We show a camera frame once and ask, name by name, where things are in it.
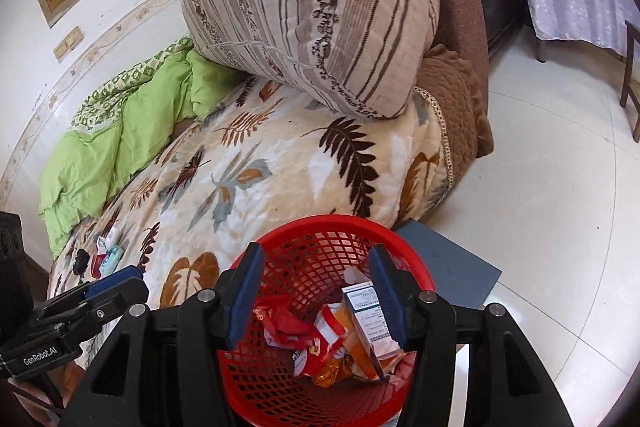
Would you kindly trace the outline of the red mesh trash basket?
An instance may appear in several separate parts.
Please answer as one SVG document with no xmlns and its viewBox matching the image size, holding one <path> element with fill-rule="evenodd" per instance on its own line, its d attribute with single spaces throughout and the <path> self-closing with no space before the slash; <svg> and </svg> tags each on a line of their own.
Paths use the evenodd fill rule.
<svg viewBox="0 0 640 427">
<path fill-rule="evenodd" d="M 422 289 L 434 287 L 418 254 L 394 232 L 346 215 L 292 221 L 262 236 L 265 269 L 244 339 L 218 355 L 232 409 L 253 426 L 382 426 L 404 404 L 416 359 L 388 381 L 346 373 L 336 361 L 349 331 L 335 315 L 344 273 L 367 274 L 381 244 Z"/>
</svg>

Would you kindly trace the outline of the black plastic bag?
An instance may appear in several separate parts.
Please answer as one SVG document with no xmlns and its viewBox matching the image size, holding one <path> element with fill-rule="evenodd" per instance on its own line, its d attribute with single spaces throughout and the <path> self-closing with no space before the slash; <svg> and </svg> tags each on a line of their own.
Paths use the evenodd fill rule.
<svg viewBox="0 0 640 427">
<path fill-rule="evenodd" d="M 84 277 L 90 261 L 90 255 L 85 249 L 79 248 L 74 258 L 73 274 L 81 279 Z"/>
</svg>

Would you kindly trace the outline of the wooden chair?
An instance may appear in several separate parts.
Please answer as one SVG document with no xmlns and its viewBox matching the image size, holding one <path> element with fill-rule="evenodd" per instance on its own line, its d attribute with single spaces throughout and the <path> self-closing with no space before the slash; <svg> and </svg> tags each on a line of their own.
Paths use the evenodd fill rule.
<svg viewBox="0 0 640 427">
<path fill-rule="evenodd" d="M 634 26 L 630 20 L 626 20 L 626 56 L 625 56 L 625 70 L 622 84 L 622 91 L 620 91 L 620 107 L 625 108 L 627 102 L 631 101 L 634 109 L 637 112 L 637 120 L 634 124 L 634 130 L 632 130 L 632 139 L 634 142 L 639 142 L 640 135 L 640 98 L 639 98 L 639 81 L 632 77 L 634 71 L 634 45 L 639 42 L 640 32 L 637 26 Z"/>
</svg>

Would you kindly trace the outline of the orange box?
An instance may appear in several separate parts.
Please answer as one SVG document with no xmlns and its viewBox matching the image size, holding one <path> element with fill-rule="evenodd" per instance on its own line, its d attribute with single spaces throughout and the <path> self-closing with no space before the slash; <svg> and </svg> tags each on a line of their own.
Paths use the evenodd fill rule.
<svg viewBox="0 0 640 427">
<path fill-rule="evenodd" d="M 346 378 L 382 381 L 393 373 L 405 353 L 375 365 L 360 343 L 355 326 L 341 303 L 324 305 L 314 321 L 314 340 L 303 351 L 303 366 L 297 376 L 308 376 L 322 388 L 329 388 Z"/>
</svg>

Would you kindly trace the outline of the white blue medicine box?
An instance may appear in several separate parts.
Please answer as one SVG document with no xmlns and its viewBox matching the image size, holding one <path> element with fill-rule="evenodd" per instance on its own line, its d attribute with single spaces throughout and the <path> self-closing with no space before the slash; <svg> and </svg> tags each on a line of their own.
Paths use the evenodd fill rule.
<svg viewBox="0 0 640 427">
<path fill-rule="evenodd" d="M 343 303 L 367 354 L 378 361 L 401 355 L 401 347 L 390 335 L 373 283 L 355 267 L 347 268 L 343 279 Z"/>
</svg>

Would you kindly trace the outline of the blue floor mat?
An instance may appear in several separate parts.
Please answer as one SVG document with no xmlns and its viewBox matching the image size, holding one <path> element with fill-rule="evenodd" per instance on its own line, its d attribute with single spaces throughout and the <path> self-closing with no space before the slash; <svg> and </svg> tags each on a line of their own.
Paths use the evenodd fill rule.
<svg viewBox="0 0 640 427">
<path fill-rule="evenodd" d="M 455 306 L 480 309 L 502 271 L 440 235 L 428 225 L 408 220 L 395 232 L 419 255 L 436 293 Z"/>
</svg>

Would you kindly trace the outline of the blue cartoon tissue pack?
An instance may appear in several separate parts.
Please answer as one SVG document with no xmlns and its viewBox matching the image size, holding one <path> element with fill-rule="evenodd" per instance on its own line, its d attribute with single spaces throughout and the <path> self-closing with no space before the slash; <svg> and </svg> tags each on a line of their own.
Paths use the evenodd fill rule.
<svg viewBox="0 0 640 427">
<path fill-rule="evenodd" d="M 99 273 L 101 277 L 108 277 L 116 271 L 123 254 L 124 251 L 119 245 L 114 245 L 109 251 L 107 251 L 99 266 Z"/>
</svg>

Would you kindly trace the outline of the leaf pattern fleece blanket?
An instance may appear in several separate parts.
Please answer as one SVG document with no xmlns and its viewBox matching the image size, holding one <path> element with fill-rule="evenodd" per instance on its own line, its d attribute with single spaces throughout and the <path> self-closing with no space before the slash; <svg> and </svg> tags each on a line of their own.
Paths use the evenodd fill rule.
<svg viewBox="0 0 640 427">
<path fill-rule="evenodd" d="M 254 80 L 79 225 L 48 293 L 92 279 L 75 260 L 105 232 L 117 234 L 120 265 L 141 270 L 160 309 L 213 286 L 249 243 L 290 221 L 338 213 L 393 228 L 418 219 L 454 185 L 452 130 L 444 104 L 422 88 L 399 117 L 374 120 Z"/>
</svg>

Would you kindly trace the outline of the striped floral cushion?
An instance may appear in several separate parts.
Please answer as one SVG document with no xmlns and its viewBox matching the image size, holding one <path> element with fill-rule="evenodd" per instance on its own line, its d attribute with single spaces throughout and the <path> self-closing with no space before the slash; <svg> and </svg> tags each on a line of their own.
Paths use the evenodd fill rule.
<svg viewBox="0 0 640 427">
<path fill-rule="evenodd" d="M 199 54 L 375 119 L 405 110 L 439 8 L 440 0 L 182 0 Z"/>
</svg>

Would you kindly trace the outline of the torn red carton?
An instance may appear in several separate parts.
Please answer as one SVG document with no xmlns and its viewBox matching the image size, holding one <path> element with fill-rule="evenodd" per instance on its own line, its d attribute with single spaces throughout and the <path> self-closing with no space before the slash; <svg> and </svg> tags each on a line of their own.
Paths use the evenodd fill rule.
<svg viewBox="0 0 640 427">
<path fill-rule="evenodd" d="M 304 361 L 303 351 L 314 340 L 317 332 L 314 328 L 316 317 L 311 320 L 302 320 L 296 317 L 290 310 L 291 299 L 286 296 L 274 296 L 256 303 L 253 308 L 256 319 L 262 323 L 262 335 L 269 347 L 279 348 L 292 352 L 293 373 L 301 369 Z"/>
</svg>

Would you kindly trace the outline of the green duvet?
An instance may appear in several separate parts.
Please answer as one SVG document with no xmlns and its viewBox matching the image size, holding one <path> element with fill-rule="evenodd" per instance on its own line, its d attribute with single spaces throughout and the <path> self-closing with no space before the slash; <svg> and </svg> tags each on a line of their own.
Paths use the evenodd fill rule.
<svg viewBox="0 0 640 427">
<path fill-rule="evenodd" d="M 203 120 L 245 79 L 182 37 L 91 92 L 54 148 L 40 181 L 38 215 L 53 257 L 76 225 L 157 158 L 175 127 Z"/>
</svg>

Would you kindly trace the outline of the brown sofa bed frame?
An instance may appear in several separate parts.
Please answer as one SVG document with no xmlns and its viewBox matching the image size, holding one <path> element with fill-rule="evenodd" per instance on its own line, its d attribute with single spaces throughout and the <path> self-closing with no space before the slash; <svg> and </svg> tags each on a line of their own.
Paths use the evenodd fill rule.
<svg viewBox="0 0 640 427">
<path fill-rule="evenodd" d="M 440 0 L 439 22 L 414 88 L 416 110 L 437 129 L 419 146 L 395 225 L 429 215 L 477 158 L 494 151 L 488 120 L 489 56 L 482 0 Z"/>
</svg>

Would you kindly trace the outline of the gold wall switches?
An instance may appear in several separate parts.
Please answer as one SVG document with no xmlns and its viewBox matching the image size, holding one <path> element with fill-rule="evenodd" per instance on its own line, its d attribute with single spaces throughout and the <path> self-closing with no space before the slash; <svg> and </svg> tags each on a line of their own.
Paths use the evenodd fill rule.
<svg viewBox="0 0 640 427">
<path fill-rule="evenodd" d="M 74 27 L 54 48 L 53 54 L 56 60 L 61 63 L 66 55 L 70 54 L 84 40 L 84 33 L 79 26 Z"/>
</svg>

